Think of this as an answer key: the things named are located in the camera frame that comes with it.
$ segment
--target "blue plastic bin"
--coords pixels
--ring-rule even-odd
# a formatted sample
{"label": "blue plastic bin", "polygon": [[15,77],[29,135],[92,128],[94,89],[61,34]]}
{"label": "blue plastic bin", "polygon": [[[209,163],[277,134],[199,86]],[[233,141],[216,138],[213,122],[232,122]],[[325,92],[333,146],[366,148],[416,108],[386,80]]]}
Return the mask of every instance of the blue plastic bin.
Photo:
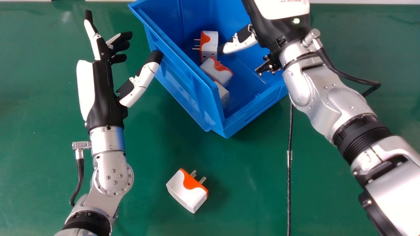
{"label": "blue plastic bin", "polygon": [[215,30],[222,44],[248,24],[241,0],[138,0],[129,8],[144,24],[150,49],[164,54],[155,77],[205,131],[229,138],[287,95],[281,73],[256,74],[269,53],[259,45],[218,56],[234,73],[225,109],[216,84],[199,68],[194,39]]}

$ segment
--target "robotic hand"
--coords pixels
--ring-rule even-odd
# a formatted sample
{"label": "robotic hand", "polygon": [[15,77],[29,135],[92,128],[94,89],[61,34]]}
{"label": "robotic hand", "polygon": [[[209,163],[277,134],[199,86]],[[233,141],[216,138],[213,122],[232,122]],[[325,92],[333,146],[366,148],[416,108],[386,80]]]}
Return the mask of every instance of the robotic hand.
{"label": "robotic hand", "polygon": [[[368,106],[364,97],[380,84],[334,67],[319,40],[320,32],[310,27],[308,0],[242,2],[251,24],[221,51],[235,52],[254,41],[268,48],[270,54],[256,72],[283,69],[293,106],[348,162],[364,191],[359,201],[380,235],[420,235],[420,155],[393,135]],[[339,76],[372,87],[361,95]]]}
{"label": "robotic hand", "polygon": [[[95,61],[77,63],[79,103],[90,141],[74,142],[79,182],[71,198],[73,206],[64,227],[55,236],[110,236],[117,217],[118,205],[134,182],[133,170],[126,161],[123,119],[145,92],[162,60],[162,53],[152,51],[135,77],[128,79],[114,93],[111,65],[124,62],[131,32],[119,33],[110,40],[98,34],[92,13],[85,12],[84,27],[92,45]],[[91,149],[93,176],[88,194],[74,203],[84,177],[83,150]]]}

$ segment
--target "white and orange plug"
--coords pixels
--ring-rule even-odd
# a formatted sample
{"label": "white and orange plug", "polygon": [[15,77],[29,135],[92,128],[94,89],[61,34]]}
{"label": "white and orange plug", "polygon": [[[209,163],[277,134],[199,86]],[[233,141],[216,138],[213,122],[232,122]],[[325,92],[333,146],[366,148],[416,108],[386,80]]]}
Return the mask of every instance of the white and orange plug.
{"label": "white and orange plug", "polygon": [[229,91],[226,87],[233,76],[233,72],[217,61],[219,33],[217,31],[201,31],[200,45],[196,45],[200,52],[200,68],[216,83],[222,107],[225,108],[229,101]]}
{"label": "white and orange plug", "polygon": [[166,183],[166,188],[171,196],[193,214],[203,205],[209,195],[207,188],[202,185],[206,177],[197,181],[195,176],[196,171],[188,174],[180,168]]}

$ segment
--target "silver knurled connector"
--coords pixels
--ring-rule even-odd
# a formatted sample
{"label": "silver knurled connector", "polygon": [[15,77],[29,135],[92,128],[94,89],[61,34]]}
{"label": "silver knurled connector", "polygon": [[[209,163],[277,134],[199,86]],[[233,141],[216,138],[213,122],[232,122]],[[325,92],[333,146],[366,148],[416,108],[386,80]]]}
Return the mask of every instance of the silver knurled connector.
{"label": "silver knurled connector", "polygon": [[309,47],[312,44],[312,40],[317,39],[321,36],[321,32],[318,29],[311,29],[308,35],[302,40],[304,47]]}
{"label": "silver knurled connector", "polygon": [[73,148],[73,150],[77,150],[77,149],[91,149],[92,148],[92,143],[90,141],[79,141],[79,142],[73,142],[71,144],[71,147]]}

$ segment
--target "green table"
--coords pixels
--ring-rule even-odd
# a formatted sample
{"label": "green table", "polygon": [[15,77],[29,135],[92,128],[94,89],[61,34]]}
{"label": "green table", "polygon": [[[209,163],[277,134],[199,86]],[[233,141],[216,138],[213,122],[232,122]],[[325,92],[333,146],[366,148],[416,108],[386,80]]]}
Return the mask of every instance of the green table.
{"label": "green table", "polygon": [[[105,38],[134,33],[127,62],[113,67],[118,87],[149,52],[143,26],[126,3],[0,3],[2,236],[54,235],[71,210],[77,181],[71,142],[88,138],[75,73],[77,60],[93,60],[85,9],[93,10]],[[321,30],[332,61],[383,83],[369,104],[417,150],[419,10],[312,6],[313,26]],[[127,160],[136,180],[121,203],[114,236],[285,235],[288,115],[285,98],[226,140],[204,132],[154,80],[125,120]],[[361,188],[339,152],[303,113],[296,112],[294,128],[293,235],[375,235],[357,200]],[[86,160],[81,193],[88,191],[92,174],[92,161]],[[165,187],[181,167],[207,177],[209,199],[195,215]]]}

